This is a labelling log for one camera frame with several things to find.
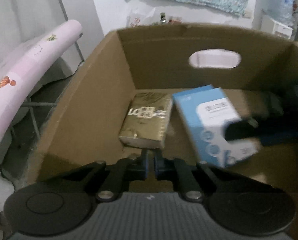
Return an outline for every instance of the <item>metal bar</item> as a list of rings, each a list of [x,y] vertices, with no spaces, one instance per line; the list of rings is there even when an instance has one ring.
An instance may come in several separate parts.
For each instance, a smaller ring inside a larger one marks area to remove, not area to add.
[[[57,103],[48,102],[23,102],[21,107],[36,107],[36,106],[57,106]]]
[[[27,100],[28,100],[29,103],[31,103],[30,97],[27,97]],[[33,108],[29,107],[29,111],[30,111],[30,116],[31,116],[34,131],[36,132],[38,140],[40,140],[39,128],[38,128],[38,125],[37,125],[37,122],[36,122],[36,118],[34,117]]]

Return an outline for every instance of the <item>ribbed gray surface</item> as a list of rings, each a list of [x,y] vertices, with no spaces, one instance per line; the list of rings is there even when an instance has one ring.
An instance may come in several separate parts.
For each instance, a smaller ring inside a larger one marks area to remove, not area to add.
[[[177,193],[129,193],[100,204],[92,217],[76,230],[56,237],[30,237],[19,233],[10,240],[292,240],[284,233],[248,237],[217,225],[204,207],[180,199]]]

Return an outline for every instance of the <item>pink curved handle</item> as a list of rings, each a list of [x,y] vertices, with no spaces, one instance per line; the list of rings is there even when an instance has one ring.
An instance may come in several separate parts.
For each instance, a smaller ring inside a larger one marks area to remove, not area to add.
[[[80,37],[81,24],[67,21],[45,35],[0,79],[0,142],[21,104],[48,68]]]

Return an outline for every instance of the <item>cardboard flap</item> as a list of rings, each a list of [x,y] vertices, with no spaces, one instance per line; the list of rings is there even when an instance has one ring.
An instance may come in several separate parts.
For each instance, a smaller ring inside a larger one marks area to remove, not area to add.
[[[166,25],[118,31],[137,89],[215,87],[267,90],[280,84],[276,75],[288,57],[290,42],[253,30],[219,25]],[[231,69],[193,68],[200,50],[225,49],[241,55]]]
[[[284,86],[294,83],[298,80],[298,44],[291,44],[290,56],[287,62],[280,71],[281,81]]]

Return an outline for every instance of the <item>white wall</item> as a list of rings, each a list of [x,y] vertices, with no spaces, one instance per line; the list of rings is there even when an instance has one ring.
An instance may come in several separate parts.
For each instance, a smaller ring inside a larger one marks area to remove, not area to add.
[[[110,30],[126,26],[126,18],[131,9],[138,8],[139,11],[148,13],[154,7],[158,12],[182,17],[186,22],[209,22],[260,29],[262,4],[266,0],[249,0],[247,10],[252,12],[251,18],[237,18],[215,9],[165,0],[94,0],[94,2],[106,35]]]

